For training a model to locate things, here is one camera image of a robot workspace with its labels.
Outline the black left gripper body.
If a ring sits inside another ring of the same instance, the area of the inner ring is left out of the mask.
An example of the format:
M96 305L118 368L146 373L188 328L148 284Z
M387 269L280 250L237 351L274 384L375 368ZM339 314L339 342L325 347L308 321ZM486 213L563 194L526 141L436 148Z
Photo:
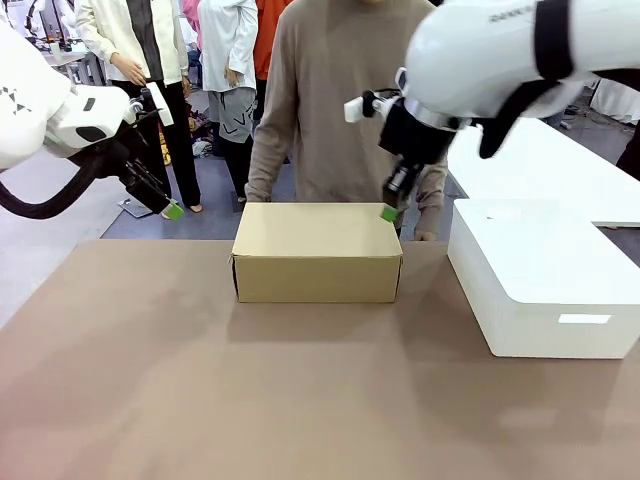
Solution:
M97 177L116 177L123 185L135 185L142 178L143 161L149 145L136 126L123 126L117 135L99 149Z

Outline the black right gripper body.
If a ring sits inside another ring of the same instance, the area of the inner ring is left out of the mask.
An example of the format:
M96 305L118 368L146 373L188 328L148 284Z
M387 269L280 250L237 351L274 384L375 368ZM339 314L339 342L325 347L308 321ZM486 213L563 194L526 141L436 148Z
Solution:
M395 100L387 113L379 146L415 164L432 165L440 161L451 144L451 132L425 125Z

